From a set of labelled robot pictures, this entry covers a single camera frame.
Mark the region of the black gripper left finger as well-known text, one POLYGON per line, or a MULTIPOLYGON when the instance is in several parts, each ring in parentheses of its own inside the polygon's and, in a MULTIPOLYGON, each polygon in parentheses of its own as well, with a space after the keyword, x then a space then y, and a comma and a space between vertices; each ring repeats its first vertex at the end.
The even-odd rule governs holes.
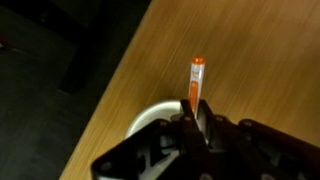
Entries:
POLYGON ((140 180, 148 165, 154 166, 175 150, 179 155, 156 180, 207 180, 207 142, 190 103, 179 101, 182 112, 170 121, 153 120, 94 160, 92 180, 140 180))

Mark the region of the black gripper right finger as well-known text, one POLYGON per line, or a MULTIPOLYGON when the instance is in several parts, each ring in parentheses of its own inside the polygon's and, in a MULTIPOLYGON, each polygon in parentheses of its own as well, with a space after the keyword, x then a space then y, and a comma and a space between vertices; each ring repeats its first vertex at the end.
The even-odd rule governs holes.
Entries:
POLYGON ((212 112, 205 100, 209 150, 226 155, 235 176, 246 180, 320 180, 320 148, 252 119, 233 124, 212 112))

